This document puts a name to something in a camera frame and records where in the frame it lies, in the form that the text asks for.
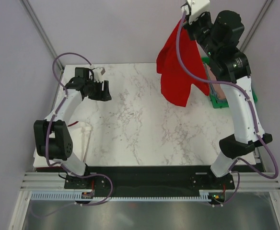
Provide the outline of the red t shirt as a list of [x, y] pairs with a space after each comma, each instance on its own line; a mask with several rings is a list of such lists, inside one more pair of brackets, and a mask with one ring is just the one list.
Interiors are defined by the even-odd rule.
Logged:
[[[156, 71], [161, 74], [161, 94], [164, 98], [176, 105], [185, 107], [195, 85], [201, 92], [208, 96], [210, 93], [207, 83], [190, 77], [180, 66], [176, 55], [176, 34], [179, 25], [176, 25], [156, 60]], [[191, 41], [187, 32], [182, 29], [179, 39], [180, 55], [183, 64], [192, 74], [205, 79], [206, 72], [199, 54], [196, 41]]]

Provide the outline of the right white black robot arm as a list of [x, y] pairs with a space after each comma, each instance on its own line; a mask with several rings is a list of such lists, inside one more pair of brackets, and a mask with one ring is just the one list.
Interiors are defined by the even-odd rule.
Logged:
[[204, 82], [221, 86], [232, 114], [234, 133], [219, 141], [221, 152], [210, 167], [212, 173], [206, 176], [207, 185], [215, 189], [223, 184], [223, 176], [242, 156], [258, 147], [264, 147], [271, 155], [267, 144], [272, 135], [261, 126], [252, 94], [249, 61], [237, 48], [245, 30], [240, 15], [224, 10], [212, 22], [209, 11], [201, 12], [195, 19], [183, 11], [179, 29], [185, 29], [190, 40], [196, 41], [208, 55], [216, 80]]

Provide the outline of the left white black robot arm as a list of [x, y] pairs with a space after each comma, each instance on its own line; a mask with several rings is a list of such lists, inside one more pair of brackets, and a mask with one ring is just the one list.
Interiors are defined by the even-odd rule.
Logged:
[[80, 188], [92, 183], [89, 167], [73, 151], [73, 141], [68, 130], [74, 111], [84, 98], [107, 102], [112, 99], [109, 82], [103, 80], [103, 67], [76, 67], [74, 77], [64, 86], [64, 94], [55, 109], [43, 120], [34, 123], [36, 152], [45, 158], [48, 166], [60, 165], [75, 177]]

